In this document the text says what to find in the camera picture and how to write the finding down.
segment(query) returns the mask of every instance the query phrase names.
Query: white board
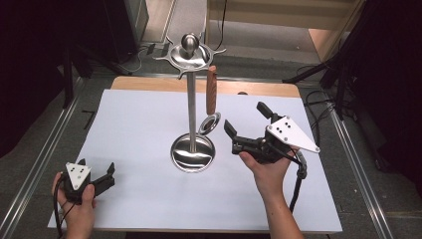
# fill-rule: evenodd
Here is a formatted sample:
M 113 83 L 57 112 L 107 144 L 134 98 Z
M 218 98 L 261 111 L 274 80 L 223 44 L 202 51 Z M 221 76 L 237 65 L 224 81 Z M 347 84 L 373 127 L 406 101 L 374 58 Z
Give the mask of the white board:
M 177 169 L 170 157 L 173 142 L 188 133 L 186 93 L 105 90 L 96 119 L 78 157 L 92 167 L 92 180 L 115 164 L 115 186 L 97 198 L 95 228 L 126 231 L 267 231 L 262 198 L 252 172 L 231 153 L 223 128 L 227 119 L 239 136 L 264 136 L 270 123 L 256 110 L 264 102 L 280 116 L 290 116 L 312 136 L 300 98 L 218 95 L 222 118 L 208 134 L 216 147 L 212 164 L 202 172 Z M 207 117 L 205 95 L 196 95 L 197 126 Z M 304 232 L 341 231 L 318 154 L 303 150 L 308 177 L 303 181 L 294 216 Z M 285 179 L 290 203 L 298 167 Z M 49 227 L 55 227 L 54 215 Z

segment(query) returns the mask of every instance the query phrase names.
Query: table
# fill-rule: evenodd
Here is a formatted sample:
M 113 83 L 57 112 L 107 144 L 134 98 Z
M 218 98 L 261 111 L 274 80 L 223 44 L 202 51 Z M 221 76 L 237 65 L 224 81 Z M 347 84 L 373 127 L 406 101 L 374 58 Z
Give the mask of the table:
M 197 118 L 205 119 L 205 81 L 197 80 L 196 86 Z M 279 114 L 290 113 L 312 135 L 296 86 L 222 81 L 217 86 L 221 121 L 229 119 L 239 135 L 258 137 L 264 133 L 268 120 L 255 109 L 257 101 L 264 101 Z M 231 154 L 231 139 L 222 124 L 209 134 L 217 152 L 206 170 L 186 173 L 172 164 L 170 147 L 188 132 L 185 91 L 185 80 L 128 77 L 116 78 L 111 90 L 105 90 L 78 157 L 93 168 L 92 180 L 115 163 L 115 186 L 97 199 L 96 229 L 268 232 L 252 172 Z M 233 95 L 238 92 L 249 95 Z M 309 177 L 303 182 L 294 216 L 304 232 L 341 231 L 320 160 L 315 153 L 303 154 Z M 296 169 L 291 166 L 284 186 L 288 203 L 295 180 Z M 53 217 L 49 226 L 55 226 Z

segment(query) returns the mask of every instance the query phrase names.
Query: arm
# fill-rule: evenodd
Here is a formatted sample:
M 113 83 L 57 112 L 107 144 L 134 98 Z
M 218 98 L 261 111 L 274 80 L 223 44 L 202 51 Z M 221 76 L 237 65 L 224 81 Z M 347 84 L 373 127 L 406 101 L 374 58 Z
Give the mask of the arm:
M 275 163 L 260 164 L 248 152 L 240 152 L 239 156 L 254 173 L 266 208 L 271 238 L 304 238 L 283 193 L 283 180 L 290 161 L 282 158 Z
M 53 182 L 52 194 L 54 193 L 57 181 L 61 176 L 61 172 L 56 174 Z M 95 188 L 92 184 L 89 184 L 82 195 L 82 205 L 75 205 L 67 201 L 65 192 L 62 188 L 58 192 L 58 202 L 64 210 L 63 214 L 66 214 L 69 210 L 69 214 L 66 216 L 66 224 L 68 226 L 67 239 L 85 239 L 90 238 L 94 227 L 94 195 Z

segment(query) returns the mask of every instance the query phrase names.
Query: metal ball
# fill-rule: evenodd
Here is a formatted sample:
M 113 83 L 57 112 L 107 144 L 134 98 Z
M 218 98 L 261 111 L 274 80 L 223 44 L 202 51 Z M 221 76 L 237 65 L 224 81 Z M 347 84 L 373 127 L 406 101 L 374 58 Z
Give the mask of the metal ball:
M 183 49 L 189 56 L 192 56 L 193 52 L 199 47 L 199 39 L 193 33 L 185 34 L 181 41 Z

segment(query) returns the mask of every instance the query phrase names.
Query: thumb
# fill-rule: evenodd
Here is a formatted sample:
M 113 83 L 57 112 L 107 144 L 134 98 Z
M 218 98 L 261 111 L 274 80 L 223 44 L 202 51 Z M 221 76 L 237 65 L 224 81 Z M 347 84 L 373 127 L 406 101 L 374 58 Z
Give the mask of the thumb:
M 242 151 L 242 152 L 239 152 L 239 156 L 243 160 L 243 162 L 246 164 L 246 166 L 249 167 L 249 169 L 251 169 L 252 171 L 256 169 L 258 162 L 255 160 L 255 158 L 251 154 L 249 154 L 246 151 Z
M 82 205 L 93 205 L 94 196 L 96 195 L 96 188 L 92 184 L 88 184 L 82 193 Z

